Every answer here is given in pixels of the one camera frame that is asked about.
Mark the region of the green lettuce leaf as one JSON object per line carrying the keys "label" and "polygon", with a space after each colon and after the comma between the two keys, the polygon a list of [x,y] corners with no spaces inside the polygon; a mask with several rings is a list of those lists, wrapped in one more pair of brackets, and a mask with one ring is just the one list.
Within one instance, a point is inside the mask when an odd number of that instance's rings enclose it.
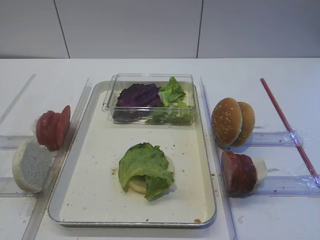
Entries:
{"label": "green lettuce leaf", "polygon": [[169,161],[160,146],[143,142],[130,147],[120,159],[118,179],[122,190],[128,192],[129,183],[143,178],[146,183],[144,197],[150,201],[174,183],[174,172],[168,168]]}

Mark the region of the green lettuce in box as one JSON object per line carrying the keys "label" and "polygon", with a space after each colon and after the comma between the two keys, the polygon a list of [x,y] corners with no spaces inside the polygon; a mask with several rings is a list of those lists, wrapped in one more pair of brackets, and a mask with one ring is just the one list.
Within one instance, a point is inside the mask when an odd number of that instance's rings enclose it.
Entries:
{"label": "green lettuce in box", "polygon": [[184,103],[185,91],[174,76],[171,76],[165,87],[160,87],[158,95],[161,103],[158,108],[170,108],[177,110],[156,110],[145,122],[152,125],[190,125],[193,121],[191,106]]}

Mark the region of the clear plastic lettuce box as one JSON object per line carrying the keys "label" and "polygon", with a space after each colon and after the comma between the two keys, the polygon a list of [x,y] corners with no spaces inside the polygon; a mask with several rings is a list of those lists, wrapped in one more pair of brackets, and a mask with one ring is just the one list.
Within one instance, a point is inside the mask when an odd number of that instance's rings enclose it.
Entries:
{"label": "clear plastic lettuce box", "polygon": [[190,74],[118,73],[111,79],[102,111],[116,124],[191,125],[196,87]]}

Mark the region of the stack of meat slices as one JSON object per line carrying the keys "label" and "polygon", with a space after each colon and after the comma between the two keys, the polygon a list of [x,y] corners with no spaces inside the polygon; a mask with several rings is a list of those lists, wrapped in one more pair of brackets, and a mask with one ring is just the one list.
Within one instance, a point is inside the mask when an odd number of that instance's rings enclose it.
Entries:
{"label": "stack of meat slices", "polygon": [[230,194],[248,194],[253,191],[258,173],[248,155],[224,151],[221,155],[221,164]]}

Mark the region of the rear tomato slice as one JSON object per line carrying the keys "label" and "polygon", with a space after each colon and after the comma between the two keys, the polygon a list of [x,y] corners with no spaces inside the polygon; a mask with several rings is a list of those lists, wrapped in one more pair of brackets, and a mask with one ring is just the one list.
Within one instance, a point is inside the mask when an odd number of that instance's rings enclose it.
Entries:
{"label": "rear tomato slice", "polygon": [[61,112],[59,122],[56,127],[56,141],[58,147],[62,147],[65,141],[66,134],[69,130],[71,118],[71,107],[65,106]]}

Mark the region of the clear meat feeder track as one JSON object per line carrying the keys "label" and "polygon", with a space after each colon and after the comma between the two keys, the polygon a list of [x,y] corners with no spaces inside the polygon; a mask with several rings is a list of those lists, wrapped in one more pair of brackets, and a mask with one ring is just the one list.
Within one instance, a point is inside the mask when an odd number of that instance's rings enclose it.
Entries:
{"label": "clear meat feeder track", "polygon": [[310,175],[267,176],[251,193],[258,196],[320,196],[320,180]]}

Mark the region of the clear tomato feeder track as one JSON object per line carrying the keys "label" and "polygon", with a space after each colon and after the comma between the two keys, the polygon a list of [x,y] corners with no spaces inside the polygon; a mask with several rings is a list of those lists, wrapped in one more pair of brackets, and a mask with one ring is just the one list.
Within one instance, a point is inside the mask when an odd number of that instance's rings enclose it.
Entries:
{"label": "clear tomato feeder track", "polygon": [[16,150],[21,143],[34,139],[34,135],[1,135],[0,150]]}

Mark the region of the clear bread feeder track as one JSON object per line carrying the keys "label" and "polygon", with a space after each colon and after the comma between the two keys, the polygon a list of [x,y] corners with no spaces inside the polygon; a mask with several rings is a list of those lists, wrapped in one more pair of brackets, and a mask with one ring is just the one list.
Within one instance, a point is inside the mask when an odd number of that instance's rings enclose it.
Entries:
{"label": "clear bread feeder track", "polygon": [[1,198],[24,198],[38,197],[41,193],[30,193],[22,191],[16,184],[13,177],[0,178],[0,197]]}

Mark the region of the sesame bun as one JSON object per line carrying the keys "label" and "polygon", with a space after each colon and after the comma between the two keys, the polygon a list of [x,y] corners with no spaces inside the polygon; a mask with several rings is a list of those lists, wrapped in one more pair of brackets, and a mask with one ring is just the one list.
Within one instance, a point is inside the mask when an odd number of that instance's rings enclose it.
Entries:
{"label": "sesame bun", "polygon": [[255,126],[255,112],[252,106],[246,102],[238,102],[238,105],[242,113],[242,127],[238,138],[231,145],[232,147],[243,146],[251,136]]}
{"label": "sesame bun", "polygon": [[211,120],[217,145],[222,149],[230,147],[239,137],[243,123],[238,102],[231,97],[220,100],[212,112]]}

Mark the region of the metal baking tray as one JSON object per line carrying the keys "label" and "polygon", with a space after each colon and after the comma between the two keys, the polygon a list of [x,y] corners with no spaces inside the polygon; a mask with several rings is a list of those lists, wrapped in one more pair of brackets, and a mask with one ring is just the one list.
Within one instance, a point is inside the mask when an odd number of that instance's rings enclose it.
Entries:
{"label": "metal baking tray", "polygon": [[[216,217],[216,200],[199,113],[188,126],[115,124],[102,111],[109,81],[95,85],[48,206],[70,227],[199,228]],[[174,166],[174,183],[148,201],[124,192],[119,161],[132,146],[159,146]]]}

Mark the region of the clear bun feeder track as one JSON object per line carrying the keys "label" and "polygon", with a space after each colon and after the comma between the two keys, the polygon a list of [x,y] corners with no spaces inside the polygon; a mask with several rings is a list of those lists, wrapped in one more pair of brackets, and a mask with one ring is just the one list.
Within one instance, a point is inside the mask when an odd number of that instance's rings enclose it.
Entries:
{"label": "clear bun feeder track", "polygon": [[300,147],[304,139],[296,131],[253,132],[244,147]]}

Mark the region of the white pusher block right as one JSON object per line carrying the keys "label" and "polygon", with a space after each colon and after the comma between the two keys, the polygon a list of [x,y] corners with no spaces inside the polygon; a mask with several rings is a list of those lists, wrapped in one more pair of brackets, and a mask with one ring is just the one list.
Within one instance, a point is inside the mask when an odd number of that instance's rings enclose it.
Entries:
{"label": "white pusher block right", "polygon": [[252,161],[257,171],[256,185],[260,185],[268,175],[267,166],[265,161],[261,157],[254,158]]}

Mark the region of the red plastic rail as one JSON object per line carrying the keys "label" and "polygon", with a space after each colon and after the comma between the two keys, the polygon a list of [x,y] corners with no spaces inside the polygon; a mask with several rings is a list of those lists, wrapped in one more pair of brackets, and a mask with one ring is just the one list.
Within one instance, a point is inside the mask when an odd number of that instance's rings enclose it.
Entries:
{"label": "red plastic rail", "polygon": [[[264,90],[266,91],[269,99],[271,100],[271,102],[272,102],[276,112],[278,113],[283,125],[285,126],[286,130],[288,132],[293,132],[291,125],[289,124],[285,114],[283,113],[282,109],[280,108],[277,100],[275,99],[273,93],[271,92],[268,84],[266,83],[266,81],[263,77],[260,78],[260,82],[261,82],[262,86],[264,87]],[[319,177],[319,174],[317,173],[317,171],[315,170],[315,168],[313,167],[308,155],[306,154],[305,150],[303,149],[303,147],[301,145],[298,145],[297,143],[295,143],[295,147],[296,147],[297,151],[299,152],[299,154],[300,154],[305,166],[307,167],[309,173],[313,177],[316,186],[319,188],[320,187],[320,177]]]}

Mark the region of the clear rail far left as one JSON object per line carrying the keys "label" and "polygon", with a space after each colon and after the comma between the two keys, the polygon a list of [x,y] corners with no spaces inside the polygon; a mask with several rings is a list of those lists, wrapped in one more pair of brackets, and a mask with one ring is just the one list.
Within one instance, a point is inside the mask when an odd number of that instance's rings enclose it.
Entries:
{"label": "clear rail far left", "polygon": [[3,112],[3,114],[0,116],[0,125],[4,122],[8,114],[11,112],[11,110],[14,108],[16,103],[19,101],[21,96],[24,94],[24,92],[28,89],[29,85],[32,83],[32,81],[36,78],[36,74],[32,74],[30,78],[27,80],[27,82],[23,85],[23,87],[20,89],[18,94],[14,97],[12,102],[8,105],[6,110]]}

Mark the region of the clear rail right of tray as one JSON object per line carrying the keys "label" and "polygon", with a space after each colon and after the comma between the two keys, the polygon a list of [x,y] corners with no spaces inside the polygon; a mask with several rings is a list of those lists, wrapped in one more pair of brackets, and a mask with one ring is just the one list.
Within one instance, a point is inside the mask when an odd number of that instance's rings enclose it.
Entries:
{"label": "clear rail right of tray", "polygon": [[209,101],[208,101],[208,97],[206,94],[205,85],[203,83],[202,77],[200,77],[199,89],[200,89],[200,93],[201,93],[201,97],[202,97],[202,105],[204,108],[204,117],[205,117],[206,124],[207,124],[207,130],[208,130],[208,135],[209,135],[209,139],[210,139],[213,161],[214,161],[214,166],[215,166],[215,170],[216,170],[216,177],[217,177],[217,182],[219,184],[219,192],[220,192],[220,196],[221,196],[221,200],[222,200],[223,211],[224,211],[224,215],[225,215],[229,239],[230,240],[237,240],[238,239],[237,231],[236,231],[235,224],[234,224],[234,219],[233,219],[233,215],[232,215],[232,211],[231,211],[228,193],[227,193],[227,190],[225,187],[223,170],[221,167],[220,152],[219,152],[219,148],[217,147],[216,142],[215,142],[215,136],[214,136],[214,131],[213,131],[213,127],[212,127],[212,120],[211,120],[211,112],[210,112],[210,108],[209,108]]}

